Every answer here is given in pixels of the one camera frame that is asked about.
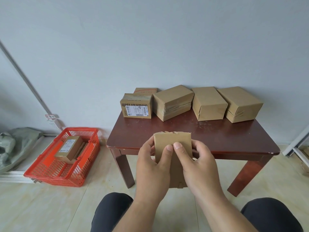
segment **person's left hand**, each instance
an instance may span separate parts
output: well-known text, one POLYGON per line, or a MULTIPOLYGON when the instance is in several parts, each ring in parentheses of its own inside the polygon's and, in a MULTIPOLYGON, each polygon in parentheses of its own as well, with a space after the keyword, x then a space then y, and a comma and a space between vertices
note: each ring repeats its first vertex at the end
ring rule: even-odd
POLYGON ((173 146, 167 145, 157 164, 151 158, 154 152, 154 137, 152 136, 138 152, 136 166, 136 195, 134 201, 151 202, 156 206, 166 195, 170 185, 170 166, 173 146))

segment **table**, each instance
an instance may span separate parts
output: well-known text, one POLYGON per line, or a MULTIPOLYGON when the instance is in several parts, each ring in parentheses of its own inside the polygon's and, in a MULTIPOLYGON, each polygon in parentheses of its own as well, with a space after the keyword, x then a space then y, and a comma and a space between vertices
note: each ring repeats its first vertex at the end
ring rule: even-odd
POLYGON ((232 124, 229 120, 197 121, 193 110, 167 121, 155 114, 151 119, 124 118, 122 113, 107 140, 128 188, 135 184, 126 155, 137 155, 154 133, 191 132, 192 139, 205 143, 216 159, 247 160, 228 191, 235 197, 280 149, 257 120, 232 124))

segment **wall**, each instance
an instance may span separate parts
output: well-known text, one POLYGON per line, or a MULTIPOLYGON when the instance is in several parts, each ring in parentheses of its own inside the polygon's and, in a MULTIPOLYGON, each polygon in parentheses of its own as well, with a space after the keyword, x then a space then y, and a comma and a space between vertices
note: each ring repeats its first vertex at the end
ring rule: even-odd
POLYGON ((57 133, 50 129, 45 110, 2 51, 0 82, 0 133, 18 127, 57 133))
POLYGON ((308 0, 0 0, 0 38, 66 126, 108 136, 135 87, 243 86, 288 143, 309 123, 308 0))

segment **red plastic basket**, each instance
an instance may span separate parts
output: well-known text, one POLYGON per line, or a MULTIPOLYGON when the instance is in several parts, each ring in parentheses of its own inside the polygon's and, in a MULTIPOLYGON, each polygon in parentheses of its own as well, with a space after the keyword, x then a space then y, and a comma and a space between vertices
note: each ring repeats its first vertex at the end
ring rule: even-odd
POLYGON ((37 157, 24 176, 55 186, 81 187, 99 151, 98 129, 65 128, 37 157), (81 136, 87 142, 87 147, 74 164, 67 164, 54 157, 68 136, 81 136))

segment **tiled floor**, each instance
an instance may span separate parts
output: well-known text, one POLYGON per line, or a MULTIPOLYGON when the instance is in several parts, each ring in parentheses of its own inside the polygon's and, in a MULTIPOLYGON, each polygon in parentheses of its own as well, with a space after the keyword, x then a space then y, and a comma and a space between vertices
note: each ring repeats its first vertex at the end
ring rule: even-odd
MULTIPOLYGON (((137 156, 128 156, 135 175, 137 156)), ((273 197, 284 202, 309 230, 309 178, 297 171, 298 163, 275 156, 235 198, 226 191, 245 161, 217 160, 220 181, 226 196, 239 209, 251 199, 273 197)), ((1 183, 0 231, 89 231, 95 209, 110 192, 134 196, 127 189, 114 159, 102 148, 86 183, 80 188, 47 184, 1 183)), ((160 204, 153 231, 211 231, 188 188, 170 189, 160 204)))

